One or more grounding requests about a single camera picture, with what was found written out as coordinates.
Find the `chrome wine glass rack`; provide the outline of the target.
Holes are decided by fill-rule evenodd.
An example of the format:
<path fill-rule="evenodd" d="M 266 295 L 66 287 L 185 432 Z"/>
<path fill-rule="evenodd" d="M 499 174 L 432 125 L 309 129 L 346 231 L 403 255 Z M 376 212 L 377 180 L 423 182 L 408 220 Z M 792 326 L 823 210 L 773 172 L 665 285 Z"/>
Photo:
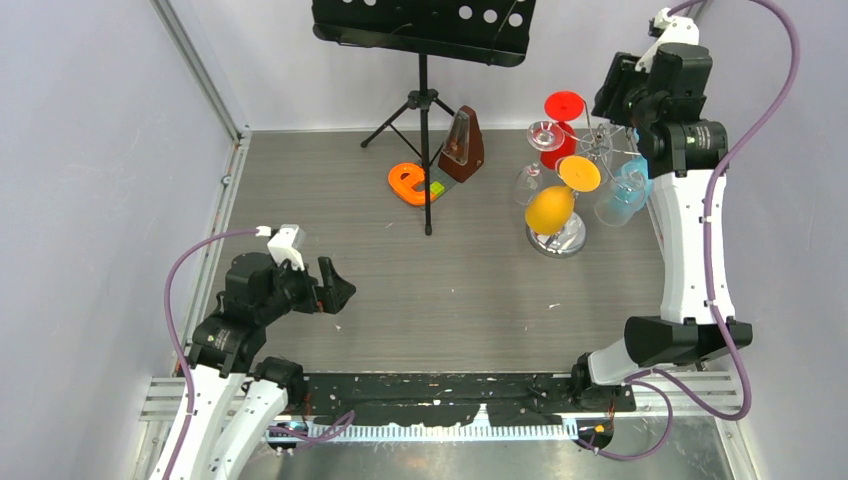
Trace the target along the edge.
<path fill-rule="evenodd" d="M 632 145 L 634 144 L 634 130 L 631 127 L 616 126 L 610 122 L 606 122 L 596 125 L 594 127 L 589 127 L 587 129 L 587 131 L 594 132 L 600 132 L 601 130 L 604 130 L 611 134 L 611 138 L 613 140 L 613 157 L 610 163 L 610 175 L 607 177 L 602 176 L 601 184 L 596 190 L 598 190 L 604 184 L 608 183 L 608 181 L 612 178 L 613 158 L 616 155 L 626 155 L 634 153 L 632 150 Z M 577 141 L 578 138 L 583 134 L 576 133 Z M 542 179 L 540 185 L 541 189 L 538 193 L 540 193 L 547 187 L 560 185 L 561 183 L 562 181 L 560 180 L 556 170 L 552 171 L 543 165 Z M 575 193 L 574 213 L 572 214 L 571 218 L 566 223 L 566 225 L 563 227 L 563 229 L 556 235 L 546 236 L 536 234 L 532 232 L 525 224 L 525 233 L 531 246 L 533 246 L 539 253 L 551 258 L 567 258 L 579 253 L 584 248 L 587 242 L 588 233 L 586 222 L 576 211 L 576 206 L 578 197 L 581 194 L 586 193 L 590 192 Z"/>

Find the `clear textured wine glass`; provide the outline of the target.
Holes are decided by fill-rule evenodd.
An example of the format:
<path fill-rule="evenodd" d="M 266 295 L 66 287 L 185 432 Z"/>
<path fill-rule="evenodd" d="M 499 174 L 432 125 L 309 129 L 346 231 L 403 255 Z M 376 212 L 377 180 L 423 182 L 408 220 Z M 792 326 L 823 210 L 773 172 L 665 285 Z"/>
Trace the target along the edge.
<path fill-rule="evenodd" d="M 596 217 L 610 227 L 626 225 L 646 195 L 646 180 L 640 172 L 621 174 L 609 180 L 594 206 Z"/>

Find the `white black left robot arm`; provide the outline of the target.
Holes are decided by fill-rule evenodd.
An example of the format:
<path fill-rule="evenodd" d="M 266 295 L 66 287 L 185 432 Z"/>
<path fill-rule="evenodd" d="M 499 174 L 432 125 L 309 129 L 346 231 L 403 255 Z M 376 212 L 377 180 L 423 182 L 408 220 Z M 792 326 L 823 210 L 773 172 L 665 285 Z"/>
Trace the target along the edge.
<path fill-rule="evenodd" d="M 318 266 L 315 278 L 268 253 L 233 259 L 216 309 L 193 332 L 179 412 L 151 478 L 236 479 L 275 417 L 305 405 L 301 365 L 254 358 L 282 316 L 337 314 L 355 295 L 330 258 Z"/>

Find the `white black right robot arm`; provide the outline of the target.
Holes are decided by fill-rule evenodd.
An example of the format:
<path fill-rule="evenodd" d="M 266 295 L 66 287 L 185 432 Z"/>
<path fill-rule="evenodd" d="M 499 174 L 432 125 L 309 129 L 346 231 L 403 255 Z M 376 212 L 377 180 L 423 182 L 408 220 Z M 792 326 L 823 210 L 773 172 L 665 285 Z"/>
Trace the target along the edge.
<path fill-rule="evenodd" d="M 701 116 L 712 66 L 708 49 L 697 45 L 666 43 L 645 60 L 618 52 L 595 96 L 594 116 L 639 136 L 665 273 L 659 315 L 630 317 L 619 341 L 574 364 L 571 397 L 584 410 L 598 409 L 652 367 L 714 360 L 753 340 L 724 284 L 719 166 L 729 142 L 723 124 Z"/>

